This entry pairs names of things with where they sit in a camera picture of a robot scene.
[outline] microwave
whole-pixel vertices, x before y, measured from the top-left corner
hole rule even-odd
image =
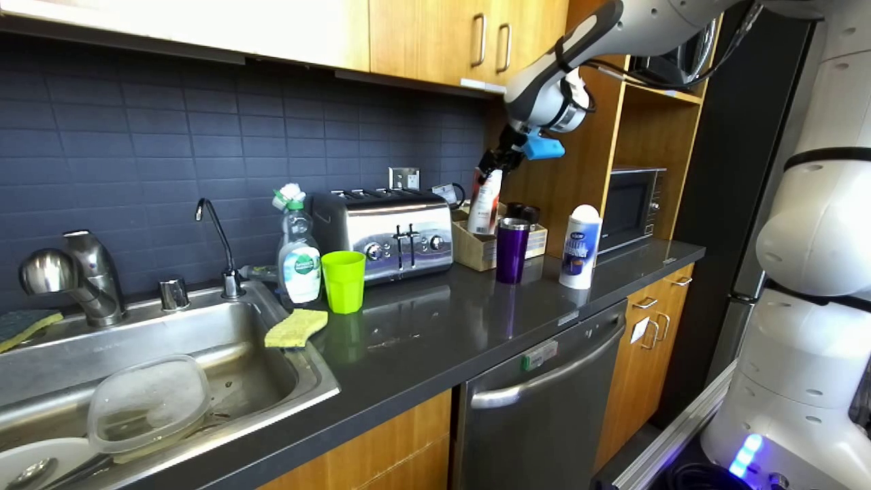
[[[612,254],[654,237],[662,175],[665,169],[616,169],[609,175],[598,254]]]

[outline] dark tile backsplash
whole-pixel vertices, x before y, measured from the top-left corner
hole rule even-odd
[[[33,300],[18,265],[96,232],[122,292],[176,276],[214,284],[224,256],[192,221],[220,213],[240,265],[274,259],[273,190],[383,186],[386,165],[421,186],[467,183],[484,150],[477,100],[337,81],[307,67],[254,67],[0,35],[0,311]]]

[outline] spray bottle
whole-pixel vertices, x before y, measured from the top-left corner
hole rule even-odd
[[[471,213],[467,213],[471,235],[492,235],[499,194],[500,194],[500,169],[492,169],[484,186],[480,188],[480,197],[471,203]]]
[[[598,256],[602,214],[590,203],[575,206],[567,227],[561,286],[590,288]]]

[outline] purple cup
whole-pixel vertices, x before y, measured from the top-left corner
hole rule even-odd
[[[500,217],[496,228],[496,280],[520,284],[526,265],[527,221]]]

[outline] black countertop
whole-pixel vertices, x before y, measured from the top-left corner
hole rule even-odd
[[[263,484],[701,256],[696,244],[647,242],[598,259],[586,293],[564,288],[556,261],[544,259],[526,265],[520,286],[452,267],[369,288],[363,312],[328,315],[309,341],[339,394],[135,488]]]

